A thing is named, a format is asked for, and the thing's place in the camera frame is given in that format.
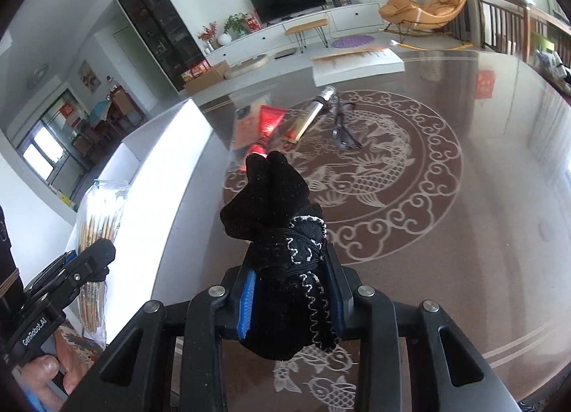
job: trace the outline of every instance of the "drawer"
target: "drawer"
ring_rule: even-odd
[[[229,45],[222,46],[209,55],[206,55],[206,59],[210,63],[210,66],[214,66],[222,61],[226,61],[228,65],[231,66],[248,59],[250,57],[250,53],[245,43],[246,40],[248,40],[247,37],[237,41],[236,43],[233,42]]]
[[[256,32],[246,37],[246,47],[250,56],[257,56],[280,46],[291,45],[290,37],[285,35],[286,30],[281,25],[276,25],[268,29]]]
[[[337,31],[383,25],[377,3],[366,3],[329,12]]]

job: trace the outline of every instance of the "round cushion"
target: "round cushion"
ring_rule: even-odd
[[[224,74],[227,79],[235,78],[253,71],[254,69],[261,68],[269,62],[268,55],[258,55],[255,58],[247,59],[239,64],[230,67]]]

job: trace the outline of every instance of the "wooden bench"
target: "wooden bench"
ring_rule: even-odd
[[[322,43],[325,45],[326,48],[329,48],[329,44],[327,43],[327,38],[325,37],[325,32],[323,31],[323,26],[327,24],[329,24],[327,18],[318,19],[317,21],[311,21],[305,24],[300,24],[294,27],[290,27],[289,29],[285,30],[285,34],[286,35],[295,34],[295,39],[298,41],[299,49],[303,53],[303,49],[307,48],[307,44],[305,43],[305,31],[310,31],[311,29],[315,29]]]

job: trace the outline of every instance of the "black glove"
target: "black glove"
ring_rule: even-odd
[[[226,233],[251,241],[252,286],[244,289],[241,343],[271,360],[304,346],[329,351],[338,341],[322,285],[325,222],[309,188],[279,152],[246,159],[248,184],[221,211]],[[253,290],[253,298],[248,292]]]

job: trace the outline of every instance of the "paper document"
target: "paper document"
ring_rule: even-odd
[[[403,71],[402,59],[388,48],[360,49],[313,59],[313,80],[316,86]]]

